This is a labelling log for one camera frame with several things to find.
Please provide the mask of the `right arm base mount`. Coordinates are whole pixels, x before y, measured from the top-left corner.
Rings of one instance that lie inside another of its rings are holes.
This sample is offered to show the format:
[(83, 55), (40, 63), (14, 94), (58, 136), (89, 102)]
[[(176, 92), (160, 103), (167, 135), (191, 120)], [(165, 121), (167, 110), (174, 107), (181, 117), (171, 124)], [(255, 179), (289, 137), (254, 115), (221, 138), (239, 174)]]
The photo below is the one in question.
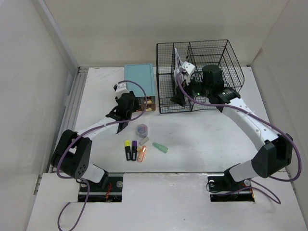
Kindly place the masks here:
[(227, 182), (223, 173), (207, 175), (206, 190), (211, 202), (254, 202), (251, 181)]

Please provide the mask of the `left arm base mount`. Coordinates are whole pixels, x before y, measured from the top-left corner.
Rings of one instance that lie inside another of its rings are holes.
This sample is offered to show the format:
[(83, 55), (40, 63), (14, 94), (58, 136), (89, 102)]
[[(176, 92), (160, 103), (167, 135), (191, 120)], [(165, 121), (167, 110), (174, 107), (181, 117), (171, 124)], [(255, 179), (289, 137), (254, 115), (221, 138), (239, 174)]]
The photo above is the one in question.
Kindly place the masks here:
[(99, 185), (89, 181), (90, 193), (88, 203), (118, 203), (122, 202), (123, 173), (110, 173), (106, 183)]

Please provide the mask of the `teal drawer box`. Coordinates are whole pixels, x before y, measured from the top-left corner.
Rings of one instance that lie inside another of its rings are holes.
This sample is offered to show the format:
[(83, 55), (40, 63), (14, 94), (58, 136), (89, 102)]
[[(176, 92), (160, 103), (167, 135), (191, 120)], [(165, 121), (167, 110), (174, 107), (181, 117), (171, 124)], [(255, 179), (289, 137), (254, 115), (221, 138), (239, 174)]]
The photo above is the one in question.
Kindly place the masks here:
[(127, 83), (129, 91), (133, 91), (135, 97), (141, 106), (141, 111), (145, 108), (146, 111), (156, 110), (156, 98), (155, 98), (155, 82), (154, 82), (154, 70), (152, 64), (129, 64), (124, 67), (124, 80), (130, 80), (138, 83), (145, 91), (146, 98), (143, 91), (132, 83)]

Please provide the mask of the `white paper sheets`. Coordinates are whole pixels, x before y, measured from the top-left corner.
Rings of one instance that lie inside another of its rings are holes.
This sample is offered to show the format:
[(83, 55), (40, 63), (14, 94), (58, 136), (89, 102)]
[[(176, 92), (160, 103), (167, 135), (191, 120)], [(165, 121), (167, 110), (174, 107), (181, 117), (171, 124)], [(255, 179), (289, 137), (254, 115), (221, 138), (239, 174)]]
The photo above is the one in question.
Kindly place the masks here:
[(177, 48), (174, 48), (174, 76), (176, 77), (177, 74), (181, 71), (184, 70), (185, 68), (182, 67), (184, 62), (180, 59), (179, 53)]

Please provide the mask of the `clear paper clip jar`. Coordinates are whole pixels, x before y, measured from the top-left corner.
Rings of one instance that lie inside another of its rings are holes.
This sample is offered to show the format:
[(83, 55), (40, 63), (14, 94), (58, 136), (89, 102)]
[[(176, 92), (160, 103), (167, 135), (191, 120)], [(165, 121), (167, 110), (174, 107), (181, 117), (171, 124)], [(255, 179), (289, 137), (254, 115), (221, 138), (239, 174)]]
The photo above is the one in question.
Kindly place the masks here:
[(148, 127), (145, 124), (139, 124), (136, 132), (139, 137), (145, 138), (148, 136)]

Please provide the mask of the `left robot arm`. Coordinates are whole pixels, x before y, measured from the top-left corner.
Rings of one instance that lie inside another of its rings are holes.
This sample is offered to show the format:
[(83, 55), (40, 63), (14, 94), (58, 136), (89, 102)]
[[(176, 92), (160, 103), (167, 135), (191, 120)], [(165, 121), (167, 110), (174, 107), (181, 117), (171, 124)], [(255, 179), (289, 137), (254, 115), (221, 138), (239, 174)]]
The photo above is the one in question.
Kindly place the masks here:
[(117, 106), (103, 120), (79, 132), (65, 130), (51, 157), (51, 165), (68, 176), (87, 180), (94, 189), (102, 191), (108, 184), (108, 172), (90, 163), (92, 141), (120, 133), (140, 109), (132, 91), (115, 98)]

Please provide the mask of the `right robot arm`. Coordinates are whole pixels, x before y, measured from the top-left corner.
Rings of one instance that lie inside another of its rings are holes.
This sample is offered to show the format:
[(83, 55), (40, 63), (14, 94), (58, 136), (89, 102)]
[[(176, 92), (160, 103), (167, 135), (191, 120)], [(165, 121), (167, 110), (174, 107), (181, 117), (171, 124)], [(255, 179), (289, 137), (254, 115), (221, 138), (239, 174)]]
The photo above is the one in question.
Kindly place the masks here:
[(207, 97), (212, 106), (237, 124), (257, 149), (251, 160), (226, 169), (223, 176), (212, 177), (209, 183), (219, 191), (231, 191), (238, 189), (245, 180), (268, 178), (290, 165), (292, 138), (258, 118), (234, 88), (226, 87), (222, 70), (217, 65), (204, 66), (201, 81), (192, 78), (194, 73), (194, 65), (188, 62), (174, 70), (177, 87), (171, 101), (185, 106), (186, 99), (195, 102), (196, 96)]

